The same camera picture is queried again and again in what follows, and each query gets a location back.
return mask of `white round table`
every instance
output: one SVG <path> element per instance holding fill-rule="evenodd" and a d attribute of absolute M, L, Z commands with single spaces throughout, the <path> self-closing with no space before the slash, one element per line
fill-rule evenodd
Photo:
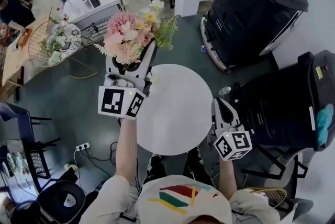
<path fill-rule="evenodd" d="M 211 128 L 211 91 L 184 66 L 158 65 L 151 72 L 150 95 L 137 116 L 137 142 L 160 155 L 185 153 L 198 146 Z"/>

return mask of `yellow sticker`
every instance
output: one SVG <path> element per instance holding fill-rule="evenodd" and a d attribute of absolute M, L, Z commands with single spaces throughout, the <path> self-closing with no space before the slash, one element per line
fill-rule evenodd
<path fill-rule="evenodd" d="M 319 76 L 319 79 L 322 79 L 323 78 L 323 74 L 322 74 L 321 68 L 320 67 L 316 67 L 315 70 L 316 70 L 316 73 Z"/>

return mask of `power strip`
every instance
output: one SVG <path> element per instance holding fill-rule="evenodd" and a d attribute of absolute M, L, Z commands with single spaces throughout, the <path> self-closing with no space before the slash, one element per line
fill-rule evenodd
<path fill-rule="evenodd" d="M 78 145 L 78 146 L 75 147 L 75 148 L 77 149 L 77 151 L 82 151 L 82 150 L 88 149 L 88 148 L 90 148 L 90 147 L 91 147 L 91 143 L 87 142 L 87 143 Z"/>

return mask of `white cube with marker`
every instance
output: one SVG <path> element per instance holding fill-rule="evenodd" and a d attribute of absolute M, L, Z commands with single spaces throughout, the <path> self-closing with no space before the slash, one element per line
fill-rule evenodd
<path fill-rule="evenodd" d="M 145 94 L 137 88 L 100 86 L 98 113 L 117 118 L 136 119 Z"/>
<path fill-rule="evenodd" d="M 223 132 L 214 146 L 224 161 L 240 159 L 252 150 L 248 131 Z"/>

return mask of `wooden table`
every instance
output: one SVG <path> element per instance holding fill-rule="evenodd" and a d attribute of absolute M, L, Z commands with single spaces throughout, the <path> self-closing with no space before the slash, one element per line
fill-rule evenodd
<path fill-rule="evenodd" d="M 49 8 L 45 11 L 38 19 L 36 19 L 33 23 L 27 26 L 27 29 L 31 29 L 32 33 L 34 30 L 40 26 L 43 22 L 50 19 L 51 9 Z M 27 61 L 29 61 L 30 56 L 28 52 L 29 40 L 27 44 L 23 47 L 19 46 L 16 49 L 17 42 L 21 35 L 19 35 L 14 42 L 12 42 L 7 48 L 6 57 L 5 57 L 5 65 L 2 76 L 2 85 L 4 86 L 6 82 L 10 82 L 16 86 L 21 87 L 23 85 L 23 78 L 21 78 L 21 82 L 17 82 L 13 80 L 13 76 L 21 70 L 21 67 L 25 66 Z"/>

